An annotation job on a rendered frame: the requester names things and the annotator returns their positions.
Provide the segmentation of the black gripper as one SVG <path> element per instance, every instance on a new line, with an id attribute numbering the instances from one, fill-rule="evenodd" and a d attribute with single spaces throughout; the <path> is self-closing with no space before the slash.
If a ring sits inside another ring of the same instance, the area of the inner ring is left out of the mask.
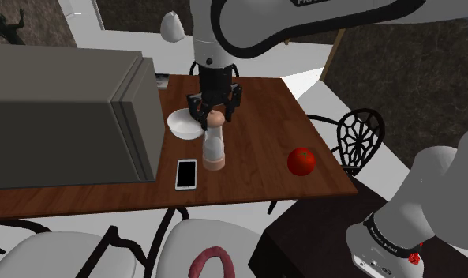
<path id="1" fill-rule="evenodd" d="M 231 121 L 235 108 L 240 106 L 242 86 L 232 84 L 233 72 L 234 64 L 221 69 L 199 66 L 201 94 L 188 94 L 186 100 L 190 116 L 200 123 L 202 130 L 208 129 L 207 117 L 212 110 L 210 106 L 224 104 L 225 119 L 228 122 Z"/>

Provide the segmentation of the brown wooden table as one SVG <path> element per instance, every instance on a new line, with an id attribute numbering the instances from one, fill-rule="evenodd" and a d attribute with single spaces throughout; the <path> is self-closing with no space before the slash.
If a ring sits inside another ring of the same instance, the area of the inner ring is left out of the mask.
<path id="1" fill-rule="evenodd" d="M 166 132 L 154 182 L 0 190 L 0 219 L 163 209 L 351 195 L 354 184 L 279 78 L 242 77 L 241 105 L 223 127 L 226 164 L 197 170 L 197 188 L 174 188 L 178 160 L 199 159 L 201 140 Z M 305 176 L 287 158 L 307 148 L 316 161 Z"/>

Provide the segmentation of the white smartphone with black screen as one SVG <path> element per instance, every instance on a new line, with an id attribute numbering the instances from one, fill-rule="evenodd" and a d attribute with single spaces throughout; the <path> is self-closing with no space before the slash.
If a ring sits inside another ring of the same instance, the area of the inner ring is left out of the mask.
<path id="1" fill-rule="evenodd" d="M 180 159 L 177 163 L 176 190 L 195 190 L 197 188 L 197 160 Z"/>

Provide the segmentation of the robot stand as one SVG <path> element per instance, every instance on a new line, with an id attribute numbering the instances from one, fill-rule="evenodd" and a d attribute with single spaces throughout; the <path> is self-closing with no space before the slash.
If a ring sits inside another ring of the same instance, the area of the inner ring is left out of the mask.
<path id="1" fill-rule="evenodd" d="M 370 278 L 352 262 L 345 232 L 383 206 L 397 185 L 351 181 L 358 194 L 297 201 L 264 230 L 249 260 L 256 278 Z"/>

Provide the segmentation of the red tomato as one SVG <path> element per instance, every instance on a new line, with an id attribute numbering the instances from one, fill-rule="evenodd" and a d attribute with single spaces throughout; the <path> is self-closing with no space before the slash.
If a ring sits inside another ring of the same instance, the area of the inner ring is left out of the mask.
<path id="1" fill-rule="evenodd" d="M 287 158 L 289 171 L 297 176 L 305 176 L 313 171 L 316 161 L 307 148 L 294 149 Z"/>

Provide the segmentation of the black chair with white cushion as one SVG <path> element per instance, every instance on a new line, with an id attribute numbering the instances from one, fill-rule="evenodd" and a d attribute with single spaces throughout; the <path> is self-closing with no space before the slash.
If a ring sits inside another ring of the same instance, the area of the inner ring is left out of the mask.
<path id="1" fill-rule="evenodd" d="M 140 245 L 121 238 L 115 226 L 99 236 L 52 231 L 28 220 L 0 225 L 34 233 L 9 252 L 0 248 L 0 278 L 133 278 L 137 263 L 147 263 Z"/>
<path id="2" fill-rule="evenodd" d="M 169 208 L 152 241 L 143 278 L 256 278 L 248 266 L 260 234 L 221 220 L 191 219 Z"/>

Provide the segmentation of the dark human figure statue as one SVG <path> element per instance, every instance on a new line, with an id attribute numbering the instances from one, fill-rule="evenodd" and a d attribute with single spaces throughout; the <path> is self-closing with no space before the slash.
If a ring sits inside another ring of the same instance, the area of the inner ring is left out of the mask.
<path id="1" fill-rule="evenodd" d="M 17 30 L 24 27 L 24 10 L 19 9 L 20 20 L 17 24 L 8 24 L 6 17 L 0 13 L 0 36 L 13 45 L 25 45 L 17 34 Z"/>

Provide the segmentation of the black web-back metal chair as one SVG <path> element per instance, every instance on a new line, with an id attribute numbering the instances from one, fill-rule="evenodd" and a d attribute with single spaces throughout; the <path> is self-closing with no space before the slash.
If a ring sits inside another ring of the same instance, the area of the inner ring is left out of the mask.
<path id="1" fill-rule="evenodd" d="M 348 112 L 338 121 L 319 115 L 307 117 L 336 126 L 337 145 L 330 151 L 339 154 L 341 167 L 353 177 L 372 159 L 384 140 L 384 120 L 370 108 Z"/>

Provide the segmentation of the white egg-shaped vase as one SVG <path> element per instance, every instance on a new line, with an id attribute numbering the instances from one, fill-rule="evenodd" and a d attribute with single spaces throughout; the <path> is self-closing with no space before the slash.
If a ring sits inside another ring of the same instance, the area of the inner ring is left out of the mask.
<path id="1" fill-rule="evenodd" d="M 174 11 L 170 11 L 163 17 L 160 25 L 160 35 L 169 43 L 177 43 L 185 38 L 182 23 Z"/>

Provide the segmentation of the white bowl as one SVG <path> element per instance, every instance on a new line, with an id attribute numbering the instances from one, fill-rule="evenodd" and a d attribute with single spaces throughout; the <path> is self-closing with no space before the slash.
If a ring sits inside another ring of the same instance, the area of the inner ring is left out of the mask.
<path id="1" fill-rule="evenodd" d="M 172 112 L 167 118 L 167 125 L 172 134 L 182 140 L 194 140 L 204 134 L 200 123 L 190 115 L 188 108 Z"/>

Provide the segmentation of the grey microwave oven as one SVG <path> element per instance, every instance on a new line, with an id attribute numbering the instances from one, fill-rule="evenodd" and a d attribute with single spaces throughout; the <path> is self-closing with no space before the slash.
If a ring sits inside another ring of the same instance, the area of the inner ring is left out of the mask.
<path id="1" fill-rule="evenodd" d="M 0 44 L 0 189 L 152 182 L 164 132 L 140 52 Z"/>

